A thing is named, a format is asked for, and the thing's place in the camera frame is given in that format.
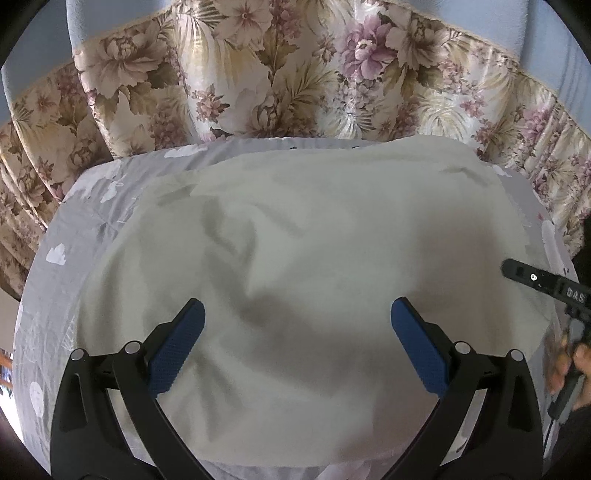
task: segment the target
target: floral curtain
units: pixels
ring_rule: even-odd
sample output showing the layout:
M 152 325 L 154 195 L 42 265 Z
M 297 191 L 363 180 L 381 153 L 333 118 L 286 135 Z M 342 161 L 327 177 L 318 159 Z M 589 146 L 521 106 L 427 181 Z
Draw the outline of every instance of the floral curtain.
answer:
M 178 1 L 77 46 L 10 107 L 0 239 L 20 243 L 0 242 L 17 276 L 84 169 L 231 135 L 455 138 L 527 176 L 573 255 L 591 208 L 591 141 L 556 96 L 394 0 Z

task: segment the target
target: black cable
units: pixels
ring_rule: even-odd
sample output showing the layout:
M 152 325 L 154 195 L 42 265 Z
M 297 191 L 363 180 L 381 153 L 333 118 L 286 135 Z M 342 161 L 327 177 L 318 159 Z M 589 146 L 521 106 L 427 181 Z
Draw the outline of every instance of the black cable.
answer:
M 544 453 L 546 453 L 546 447 L 548 446 L 548 440 L 550 440 L 550 433 L 552 432 L 553 426 L 554 426 L 554 419 L 550 420 L 550 427 L 548 427 L 548 433 L 546 433 L 546 439 L 544 440 Z

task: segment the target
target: white leaf print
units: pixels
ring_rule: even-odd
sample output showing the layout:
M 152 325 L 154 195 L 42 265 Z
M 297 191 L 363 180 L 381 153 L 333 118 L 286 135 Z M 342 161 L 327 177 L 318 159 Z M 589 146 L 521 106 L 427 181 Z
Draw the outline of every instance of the white leaf print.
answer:
M 82 198 L 90 198 L 90 192 L 99 180 L 107 179 L 112 180 L 119 169 L 121 168 L 121 160 L 113 160 L 96 167 L 89 168 L 86 170 L 80 178 L 76 180 L 76 183 L 72 185 L 72 188 L 66 194 L 64 202 L 71 198 L 77 192 L 83 192 Z
M 166 158 L 188 157 L 189 155 L 193 155 L 194 153 L 202 152 L 205 150 L 207 150 L 207 145 L 185 145 L 184 147 L 180 148 L 171 148 L 164 154 L 164 156 Z
M 55 263 L 56 265 L 65 265 L 66 264 L 66 246 L 64 244 L 59 244 L 57 247 L 53 247 L 47 253 L 45 260 L 49 263 Z
M 117 195 L 117 187 L 121 186 L 123 186 L 123 184 L 120 181 L 112 181 L 103 195 L 103 198 L 100 199 L 100 202 L 105 203 L 107 200 L 114 198 L 115 195 Z
M 33 406 L 35 415 L 42 419 L 45 404 L 43 403 L 43 390 L 37 382 L 31 382 L 31 385 L 29 385 L 29 398 L 31 399 L 31 405 Z
M 506 170 L 504 170 L 502 167 L 498 166 L 498 165 L 491 165 L 492 169 L 495 171 L 495 173 L 499 176 L 499 177 L 509 177 L 511 178 L 511 175 L 509 175 Z

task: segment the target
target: black bracket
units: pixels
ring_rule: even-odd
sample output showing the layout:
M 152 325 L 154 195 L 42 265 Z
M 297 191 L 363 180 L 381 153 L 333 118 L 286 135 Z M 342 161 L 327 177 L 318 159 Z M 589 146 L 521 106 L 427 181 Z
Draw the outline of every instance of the black bracket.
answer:
M 51 428 L 51 472 L 56 479 L 212 480 L 156 401 L 158 393 L 172 385 L 203 330 L 204 319 L 203 305 L 191 299 L 144 343 L 128 342 L 112 355 L 72 352 Z M 523 354 L 479 355 L 464 342 L 453 344 L 404 298 L 392 306 L 392 325 L 426 388 L 437 392 L 440 401 L 384 480 L 485 480 L 498 475 L 538 480 L 541 422 Z M 156 467 L 132 455 L 113 412 L 109 388 L 121 392 Z M 483 388 L 488 389 L 485 403 L 463 455 L 440 466 L 474 393 Z

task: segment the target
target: bed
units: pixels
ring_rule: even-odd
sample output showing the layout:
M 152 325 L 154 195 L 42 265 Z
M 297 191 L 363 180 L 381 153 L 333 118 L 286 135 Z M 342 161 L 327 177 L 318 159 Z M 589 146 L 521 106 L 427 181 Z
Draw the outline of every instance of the bed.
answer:
M 63 371 L 69 353 L 76 346 L 75 312 L 79 291 L 131 215 L 146 184 L 157 176 L 200 169 L 237 154 L 293 148 L 355 148 L 366 144 L 327 139 L 227 140 L 206 147 L 191 145 L 124 158 L 85 172 L 74 184 L 41 243 L 17 321 L 15 390 L 17 397 L 23 399 L 18 407 L 24 441 L 35 458 L 48 468 L 51 415 L 61 380 L 59 372 Z M 547 257 L 546 268 L 576 279 L 560 233 L 555 231 L 546 209 L 528 187 L 526 179 L 511 170 L 495 168 L 523 218 L 532 244 Z M 552 356 L 552 346 L 556 345 L 561 330 L 559 323 L 549 328 L 548 347 L 545 351 L 541 349 L 531 364 L 533 371 L 538 369 L 536 383 L 542 411 L 549 398 L 544 393 L 540 370 Z M 136 455 L 145 458 L 137 441 L 131 445 Z M 206 465 L 214 471 L 231 468 Z

